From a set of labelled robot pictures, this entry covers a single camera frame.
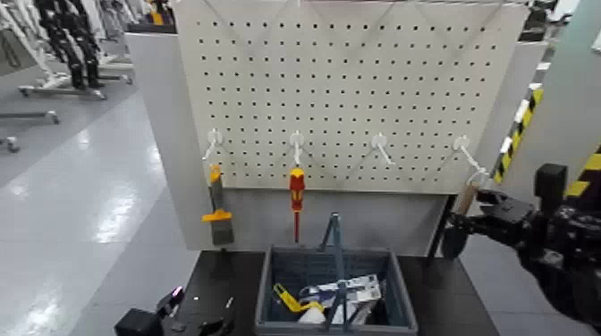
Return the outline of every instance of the shiny floor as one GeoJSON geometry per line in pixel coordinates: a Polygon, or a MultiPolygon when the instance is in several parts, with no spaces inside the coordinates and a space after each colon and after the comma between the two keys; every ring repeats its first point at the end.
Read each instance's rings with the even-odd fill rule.
{"type": "MultiPolygon", "coordinates": [[[[127,309],[185,284],[198,252],[183,245],[141,93],[23,99],[13,87],[32,69],[0,80],[1,109],[52,108],[63,123],[0,123],[22,148],[0,150],[0,335],[112,335],[127,309]]],[[[548,305],[512,251],[472,239],[462,261],[503,336],[594,335],[548,305]]]]}

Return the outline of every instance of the gray basket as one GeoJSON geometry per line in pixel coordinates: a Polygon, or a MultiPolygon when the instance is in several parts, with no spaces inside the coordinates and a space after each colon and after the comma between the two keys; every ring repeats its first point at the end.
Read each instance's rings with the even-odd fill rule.
{"type": "MultiPolygon", "coordinates": [[[[417,335],[418,325],[396,257],[390,250],[343,250],[346,279],[375,273],[386,280],[385,308],[388,325],[353,325],[353,335],[417,335]]],[[[336,282],[334,248],[270,248],[263,263],[255,317],[257,335],[344,335],[333,324],[329,332],[319,324],[297,323],[298,316],[281,314],[273,299],[274,283],[282,283],[293,296],[308,285],[336,282]]]]}

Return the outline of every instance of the white wall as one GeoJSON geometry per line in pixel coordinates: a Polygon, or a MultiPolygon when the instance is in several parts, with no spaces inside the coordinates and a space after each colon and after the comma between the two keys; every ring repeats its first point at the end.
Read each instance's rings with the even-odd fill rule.
{"type": "Polygon", "coordinates": [[[601,56],[591,46],[600,13],[601,1],[581,0],[556,47],[543,100],[504,177],[503,191],[516,198],[536,201],[534,173],[545,163],[567,165],[568,183],[574,181],[599,146],[601,56]]]}

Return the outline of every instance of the yellow and black striped tape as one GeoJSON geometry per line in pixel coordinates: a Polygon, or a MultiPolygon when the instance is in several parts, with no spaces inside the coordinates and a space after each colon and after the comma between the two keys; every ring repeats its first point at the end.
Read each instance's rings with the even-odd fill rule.
{"type": "Polygon", "coordinates": [[[567,203],[581,211],[601,210],[601,146],[566,192],[567,203]]]}
{"type": "Polygon", "coordinates": [[[520,145],[521,139],[524,136],[524,131],[530,126],[532,122],[532,117],[534,116],[534,112],[540,103],[540,100],[543,98],[543,89],[537,88],[532,92],[532,96],[530,97],[528,108],[524,113],[521,121],[516,122],[517,125],[512,128],[512,132],[509,135],[509,138],[512,140],[511,145],[507,148],[507,152],[501,154],[501,159],[496,165],[495,169],[495,182],[501,183],[503,181],[503,177],[505,172],[509,169],[509,165],[512,163],[513,156],[515,155],[518,146],[520,145]]]}

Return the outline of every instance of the screwdriver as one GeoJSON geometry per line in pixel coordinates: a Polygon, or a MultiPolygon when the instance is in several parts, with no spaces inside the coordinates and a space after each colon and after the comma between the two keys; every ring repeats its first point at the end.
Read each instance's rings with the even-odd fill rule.
{"type": "Polygon", "coordinates": [[[305,189],[305,172],[300,167],[290,171],[290,194],[294,213],[294,242],[299,242],[299,229],[302,210],[302,191],[305,189]]]}

